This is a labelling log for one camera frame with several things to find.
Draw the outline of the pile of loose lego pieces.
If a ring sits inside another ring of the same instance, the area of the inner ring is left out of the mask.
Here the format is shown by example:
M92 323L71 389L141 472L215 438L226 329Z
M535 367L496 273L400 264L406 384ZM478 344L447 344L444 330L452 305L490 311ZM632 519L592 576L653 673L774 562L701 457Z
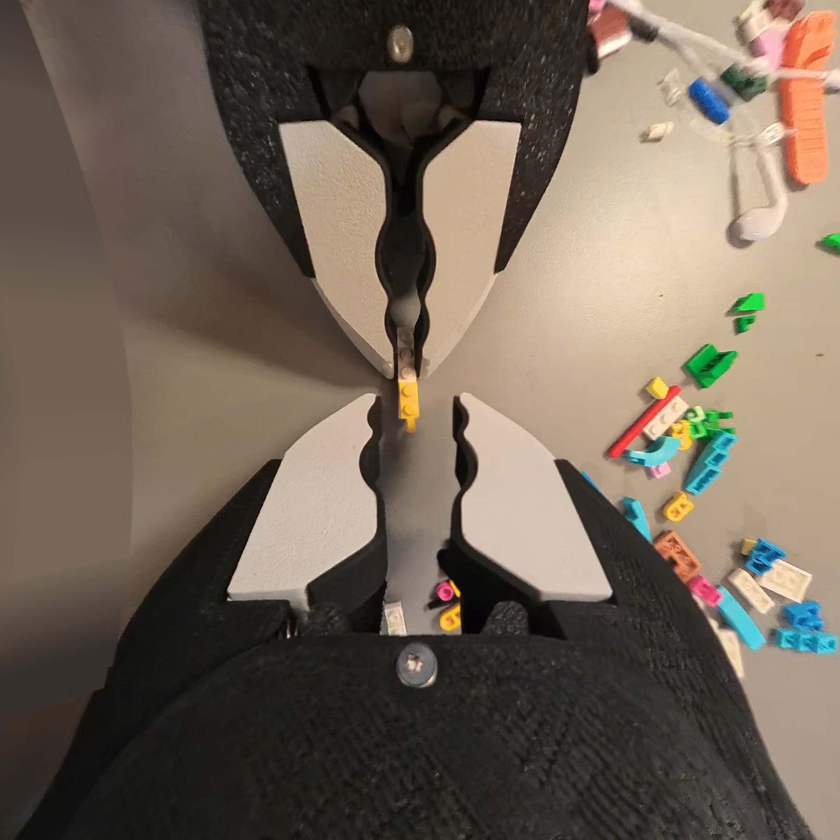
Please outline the pile of loose lego pieces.
M739 435L726 425L733 413L690 406L679 385L655 378L646 391L651 403L608 446L605 457L638 467L652 480L674 475L681 466L687 471L660 508L668 528L654 532L653 519L633 497L619 505L687 588L736 677L744 677L744 648L838 656L838 635L826 630L823 606L809 596L813 574L793 563L781 546L766 538L742 538L733 567L715 581L679 536L675 526L722 478Z

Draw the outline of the blue lego brick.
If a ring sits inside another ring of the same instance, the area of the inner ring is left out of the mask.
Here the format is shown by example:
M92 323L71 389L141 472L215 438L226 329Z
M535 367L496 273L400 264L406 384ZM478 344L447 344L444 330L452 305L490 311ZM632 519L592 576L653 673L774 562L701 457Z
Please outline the blue lego brick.
M705 78L692 81L687 92L690 101L707 121L717 126L729 121L729 105Z

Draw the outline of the white and yellow lego assembly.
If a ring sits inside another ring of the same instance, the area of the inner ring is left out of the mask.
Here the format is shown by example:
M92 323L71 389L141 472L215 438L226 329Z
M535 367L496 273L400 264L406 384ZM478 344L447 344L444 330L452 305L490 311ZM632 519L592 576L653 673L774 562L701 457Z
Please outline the white and yellow lego assembly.
M419 418L419 394L414 333L407 327L396 330L395 374L398 417L405 430L414 434Z

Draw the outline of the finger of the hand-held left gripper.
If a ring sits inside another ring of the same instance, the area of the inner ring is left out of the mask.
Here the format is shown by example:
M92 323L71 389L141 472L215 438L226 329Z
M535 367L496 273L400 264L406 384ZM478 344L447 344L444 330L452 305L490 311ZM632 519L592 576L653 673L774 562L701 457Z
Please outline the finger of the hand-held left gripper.
M423 295L423 378L464 337L497 278L520 133L519 122L470 121L423 165L419 197L431 249Z
M392 379L391 286L382 267L382 239L392 210L387 160L347 123L286 122L279 136L313 286L354 347Z

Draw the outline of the white earphones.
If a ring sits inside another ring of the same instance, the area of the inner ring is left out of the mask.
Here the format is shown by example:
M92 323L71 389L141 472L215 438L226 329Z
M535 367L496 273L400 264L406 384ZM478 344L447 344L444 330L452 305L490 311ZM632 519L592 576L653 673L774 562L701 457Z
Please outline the white earphones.
M786 139L789 130L774 122L760 132L734 137L733 147L753 153L768 203L742 212L733 219L730 231L738 244L753 244L773 236L781 227L789 207L788 188L775 147Z

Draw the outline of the brown lego piece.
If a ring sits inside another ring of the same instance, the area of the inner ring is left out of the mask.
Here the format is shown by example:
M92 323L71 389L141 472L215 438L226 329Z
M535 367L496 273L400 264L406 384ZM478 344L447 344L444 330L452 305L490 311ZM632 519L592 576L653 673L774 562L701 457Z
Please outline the brown lego piece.
M624 11L607 1L589 2L587 32L591 43L590 54L597 61L614 55L634 39Z

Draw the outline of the green lego bracket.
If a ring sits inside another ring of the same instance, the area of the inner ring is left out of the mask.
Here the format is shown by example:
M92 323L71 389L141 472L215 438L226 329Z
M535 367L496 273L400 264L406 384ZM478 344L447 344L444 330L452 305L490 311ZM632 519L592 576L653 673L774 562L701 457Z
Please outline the green lego bracket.
M736 350L719 351L713 343L706 343L682 366L696 386L705 390L728 373L738 357Z

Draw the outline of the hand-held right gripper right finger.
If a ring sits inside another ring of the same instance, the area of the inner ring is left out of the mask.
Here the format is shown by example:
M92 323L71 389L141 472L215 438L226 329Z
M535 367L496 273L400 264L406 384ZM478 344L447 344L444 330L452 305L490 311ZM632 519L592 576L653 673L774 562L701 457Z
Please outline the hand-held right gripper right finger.
M607 602L613 588L550 450L468 392L454 400L454 439L441 564L464 601Z

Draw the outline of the long orange lego piece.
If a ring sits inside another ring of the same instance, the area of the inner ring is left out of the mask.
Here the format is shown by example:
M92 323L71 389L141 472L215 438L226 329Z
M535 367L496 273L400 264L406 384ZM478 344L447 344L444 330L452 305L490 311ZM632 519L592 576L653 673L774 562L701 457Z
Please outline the long orange lego piece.
M802 70L804 77L780 80L781 115L791 134L785 140L791 178L803 186L822 182L830 161L823 107L824 79L837 41L834 12L814 12L793 23L784 42L782 70Z

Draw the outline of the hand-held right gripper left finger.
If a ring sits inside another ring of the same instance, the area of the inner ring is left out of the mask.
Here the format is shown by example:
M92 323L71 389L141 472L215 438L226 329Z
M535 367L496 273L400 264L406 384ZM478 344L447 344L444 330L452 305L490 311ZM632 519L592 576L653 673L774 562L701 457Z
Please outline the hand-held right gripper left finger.
M359 607L385 584L381 399L362 394L282 456L236 569L232 602Z

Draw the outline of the dark green lego brick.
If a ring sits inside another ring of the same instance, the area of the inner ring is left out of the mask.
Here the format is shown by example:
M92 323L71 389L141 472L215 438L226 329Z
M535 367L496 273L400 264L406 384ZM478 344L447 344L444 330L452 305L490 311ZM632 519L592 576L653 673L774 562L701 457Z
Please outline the dark green lego brick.
M751 71L746 66L732 63L719 76L724 88L743 102L750 102L764 94L769 86L766 75Z

